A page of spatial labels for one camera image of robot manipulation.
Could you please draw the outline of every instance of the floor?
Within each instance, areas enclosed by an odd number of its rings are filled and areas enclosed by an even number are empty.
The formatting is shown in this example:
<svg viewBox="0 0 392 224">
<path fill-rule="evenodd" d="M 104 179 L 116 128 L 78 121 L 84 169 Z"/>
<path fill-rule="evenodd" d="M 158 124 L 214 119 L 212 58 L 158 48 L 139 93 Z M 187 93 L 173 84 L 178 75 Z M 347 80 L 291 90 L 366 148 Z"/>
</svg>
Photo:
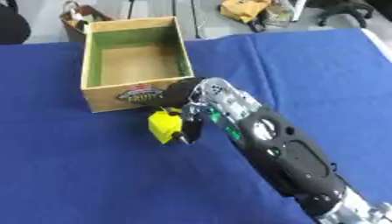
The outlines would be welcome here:
<svg viewBox="0 0 392 224">
<path fill-rule="evenodd" d="M 27 43 L 45 43 L 67 41 L 67 35 L 59 20 L 62 4 L 65 0 L 17 0 L 20 13 L 31 24 L 32 34 Z M 99 11 L 112 18 L 126 18 L 129 2 L 127 0 L 78 0 L 80 4 L 93 5 Z M 221 0 L 194 0 L 195 15 L 199 35 L 203 39 L 215 39 L 236 33 L 251 33 L 246 25 L 239 24 L 217 13 L 216 6 Z M 195 39 L 195 28 L 191 0 L 176 0 L 175 14 L 179 19 L 185 39 Z M 324 30 L 343 27 L 357 27 L 351 17 L 338 15 L 328 21 L 328 26 L 318 27 L 318 9 L 305 9 L 299 22 L 286 28 L 273 28 L 269 32 L 292 32 L 303 30 Z M 133 18 L 160 17 L 173 15 L 172 0 L 136 0 Z M 376 33 L 392 49 L 392 22 L 380 13 L 368 20 L 368 29 Z"/>
</svg>

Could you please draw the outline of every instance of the black office chair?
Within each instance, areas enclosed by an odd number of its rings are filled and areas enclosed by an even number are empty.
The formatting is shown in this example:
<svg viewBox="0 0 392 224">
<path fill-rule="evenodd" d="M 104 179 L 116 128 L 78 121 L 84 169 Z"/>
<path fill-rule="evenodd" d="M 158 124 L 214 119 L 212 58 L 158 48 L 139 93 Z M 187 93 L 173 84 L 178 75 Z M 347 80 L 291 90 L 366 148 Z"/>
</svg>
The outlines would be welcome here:
<svg viewBox="0 0 392 224">
<path fill-rule="evenodd" d="M 22 44 L 31 32 L 27 21 L 18 14 L 15 0 L 7 0 L 7 5 L 0 3 L 0 45 Z"/>
<path fill-rule="evenodd" d="M 326 0 L 327 4 L 323 5 L 325 11 L 319 15 L 319 26 L 325 26 L 326 20 L 338 14 L 348 14 L 354 17 L 359 23 L 360 27 L 366 28 L 368 23 L 365 19 L 371 18 L 373 16 L 373 12 L 375 9 L 366 4 L 360 3 L 355 0 Z"/>
</svg>

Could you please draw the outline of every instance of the robotic hand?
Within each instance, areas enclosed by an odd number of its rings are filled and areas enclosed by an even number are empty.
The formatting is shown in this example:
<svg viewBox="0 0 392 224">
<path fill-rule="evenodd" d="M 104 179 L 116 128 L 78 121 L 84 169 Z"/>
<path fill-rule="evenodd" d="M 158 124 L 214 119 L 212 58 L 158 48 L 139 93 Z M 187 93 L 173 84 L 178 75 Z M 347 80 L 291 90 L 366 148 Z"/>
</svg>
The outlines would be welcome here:
<svg viewBox="0 0 392 224">
<path fill-rule="evenodd" d="M 269 107 L 223 79 L 182 80 L 150 104 L 182 109 L 187 125 L 172 135 L 188 144 L 200 135 L 200 114 L 208 113 L 257 172 L 282 196 L 293 197 L 317 223 L 392 223 L 390 204 L 369 205 L 335 173 L 336 164 L 331 164 L 317 145 Z"/>
</svg>

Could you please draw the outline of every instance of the cardboard box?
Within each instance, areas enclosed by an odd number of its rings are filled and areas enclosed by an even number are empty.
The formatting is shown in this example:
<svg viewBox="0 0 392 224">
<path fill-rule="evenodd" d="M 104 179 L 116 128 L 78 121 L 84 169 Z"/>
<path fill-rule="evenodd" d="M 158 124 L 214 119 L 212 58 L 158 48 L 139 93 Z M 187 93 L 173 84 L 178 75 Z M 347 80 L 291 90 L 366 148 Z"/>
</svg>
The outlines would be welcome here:
<svg viewBox="0 0 392 224">
<path fill-rule="evenodd" d="M 193 77 L 175 17 L 92 23 L 81 90 L 93 112 L 139 107 L 117 96 L 144 84 L 165 89 Z"/>
</svg>

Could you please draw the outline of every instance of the blue tablecloth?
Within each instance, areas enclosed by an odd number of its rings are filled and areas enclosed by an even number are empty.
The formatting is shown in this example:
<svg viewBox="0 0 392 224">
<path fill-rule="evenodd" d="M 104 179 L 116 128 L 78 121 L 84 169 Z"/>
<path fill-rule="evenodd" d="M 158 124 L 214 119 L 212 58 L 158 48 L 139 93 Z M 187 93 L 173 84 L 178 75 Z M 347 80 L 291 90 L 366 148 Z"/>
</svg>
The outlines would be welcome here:
<svg viewBox="0 0 392 224">
<path fill-rule="evenodd" d="M 369 201 L 392 201 L 392 65 L 360 30 L 187 42 L 314 139 Z M 312 223 L 211 124 L 162 146 L 142 109 L 91 114 L 76 44 L 0 46 L 0 223 Z"/>
</svg>

